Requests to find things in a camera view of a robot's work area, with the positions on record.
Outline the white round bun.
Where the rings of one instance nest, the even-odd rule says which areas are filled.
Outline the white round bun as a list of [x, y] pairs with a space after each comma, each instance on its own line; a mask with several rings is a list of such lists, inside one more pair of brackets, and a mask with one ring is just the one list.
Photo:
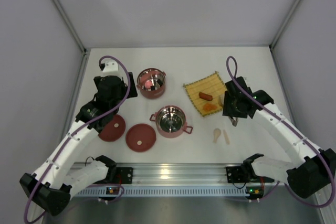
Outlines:
[[223, 95], [220, 95], [219, 98], [218, 98], [218, 104], [223, 107], [224, 105], [224, 96]]

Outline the pink round cake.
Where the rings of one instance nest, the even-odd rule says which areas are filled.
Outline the pink round cake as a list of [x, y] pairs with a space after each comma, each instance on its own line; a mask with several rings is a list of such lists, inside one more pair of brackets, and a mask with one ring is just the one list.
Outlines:
[[147, 82], [144, 83], [143, 88], [144, 88], [145, 90], [151, 90], [151, 87], [152, 87], [152, 86], [153, 86], [153, 82], [151, 82], [151, 81], [147, 81]]

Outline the black sushi roll with orange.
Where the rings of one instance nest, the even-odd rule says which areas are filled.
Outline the black sushi roll with orange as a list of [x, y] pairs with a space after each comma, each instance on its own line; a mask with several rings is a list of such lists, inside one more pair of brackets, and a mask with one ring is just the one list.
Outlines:
[[162, 84], [163, 84], [163, 82], [162, 82], [161, 79], [155, 79], [155, 82], [156, 82], [157, 84], [159, 84], [159, 85], [162, 85]]

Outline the brown eel slice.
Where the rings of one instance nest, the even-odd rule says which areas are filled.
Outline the brown eel slice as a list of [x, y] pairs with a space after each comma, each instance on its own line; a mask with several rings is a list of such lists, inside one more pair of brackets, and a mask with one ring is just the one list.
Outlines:
[[199, 95], [199, 98], [202, 99], [202, 100], [205, 100], [205, 101], [212, 101], [213, 100], [213, 97], [210, 94], [199, 92], [198, 95]]

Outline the metal tongs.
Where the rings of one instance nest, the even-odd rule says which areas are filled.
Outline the metal tongs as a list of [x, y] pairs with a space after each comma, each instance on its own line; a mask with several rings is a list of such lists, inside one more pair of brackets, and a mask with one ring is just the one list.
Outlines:
[[237, 123], [238, 123], [238, 118], [233, 118], [233, 117], [231, 117], [231, 116], [229, 116], [228, 118], [230, 119], [232, 125], [233, 125], [234, 127], [236, 127], [236, 126], [237, 126]]

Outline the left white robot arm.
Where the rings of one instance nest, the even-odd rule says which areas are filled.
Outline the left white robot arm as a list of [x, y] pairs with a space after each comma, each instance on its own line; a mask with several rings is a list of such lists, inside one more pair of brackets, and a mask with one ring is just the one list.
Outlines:
[[104, 155], [81, 170], [69, 172], [86, 146], [117, 116], [121, 104], [138, 95], [131, 72], [127, 83], [118, 76], [93, 80], [97, 93], [80, 108], [65, 138], [41, 167], [32, 174], [25, 173], [19, 181], [27, 197], [52, 216], [59, 215], [86, 187], [115, 180], [117, 164]]

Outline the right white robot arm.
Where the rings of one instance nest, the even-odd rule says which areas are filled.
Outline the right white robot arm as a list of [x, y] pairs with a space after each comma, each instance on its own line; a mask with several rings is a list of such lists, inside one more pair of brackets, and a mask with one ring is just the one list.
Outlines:
[[323, 150], [298, 131], [280, 112], [264, 90], [252, 92], [243, 77], [225, 84], [223, 115], [233, 125], [238, 118], [251, 118], [280, 145], [289, 161], [264, 154], [246, 158], [241, 169], [248, 182], [266, 177], [286, 184], [298, 197], [306, 199], [331, 184], [335, 176], [335, 151]]

